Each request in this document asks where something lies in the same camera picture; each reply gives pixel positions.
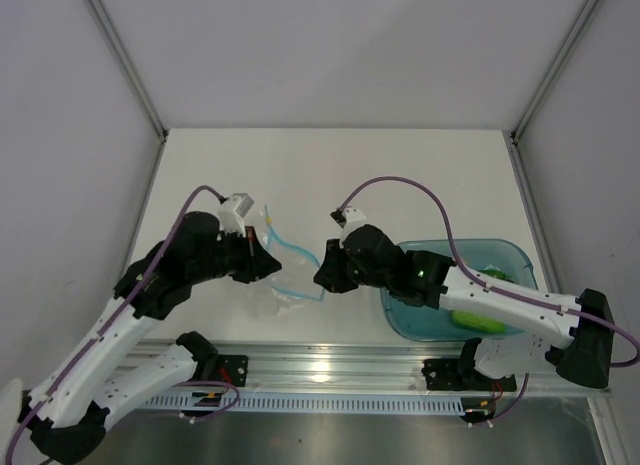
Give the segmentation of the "clear zip top bag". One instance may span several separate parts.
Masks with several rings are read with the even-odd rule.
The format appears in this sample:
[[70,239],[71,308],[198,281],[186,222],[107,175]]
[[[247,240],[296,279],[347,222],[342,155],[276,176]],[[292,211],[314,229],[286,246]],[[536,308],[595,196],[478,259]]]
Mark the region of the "clear zip top bag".
[[281,269],[253,285],[264,314],[282,317],[322,303],[325,291],[313,282],[320,260],[307,248],[287,241],[276,230],[266,203],[251,212],[258,243],[281,264]]

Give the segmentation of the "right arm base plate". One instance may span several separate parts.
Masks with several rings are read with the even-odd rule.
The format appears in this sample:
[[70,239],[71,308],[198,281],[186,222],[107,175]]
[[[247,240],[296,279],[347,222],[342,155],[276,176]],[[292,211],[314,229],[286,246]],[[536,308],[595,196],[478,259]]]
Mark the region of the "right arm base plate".
[[426,359],[421,373],[430,391],[515,392],[514,376],[488,378],[475,369],[459,370],[459,360],[453,358]]

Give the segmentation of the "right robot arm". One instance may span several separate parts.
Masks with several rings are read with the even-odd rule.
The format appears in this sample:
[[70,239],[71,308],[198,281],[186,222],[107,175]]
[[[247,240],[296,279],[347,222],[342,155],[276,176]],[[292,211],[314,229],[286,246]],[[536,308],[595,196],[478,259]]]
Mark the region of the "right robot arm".
[[327,241],[313,281],[334,294],[360,286],[383,289],[414,308],[462,311],[519,329],[508,339],[465,342],[456,374],[468,388],[509,375],[550,371],[586,388],[609,385],[613,332],[602,317],[608,304],[600,292],[545,295],[446,255],[403,250],[369,224]]

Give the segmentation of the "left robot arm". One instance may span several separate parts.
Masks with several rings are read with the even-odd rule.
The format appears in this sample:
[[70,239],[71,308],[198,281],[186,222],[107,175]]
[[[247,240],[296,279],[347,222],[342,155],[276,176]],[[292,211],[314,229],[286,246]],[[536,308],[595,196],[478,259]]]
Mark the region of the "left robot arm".
[[181,334],[168,349],[133,372],[112,372],[195,286],[229,277],[251,284],[282,268],[253,227],[227,231],[206,212],[182,214],[165,240],[132,263],[113,297],[71,356],[39,386],[24,393],[20,427],[48,459],[77,464],[108,430],[155,395],[183,383],[214,381],[219,352],[201,334]]

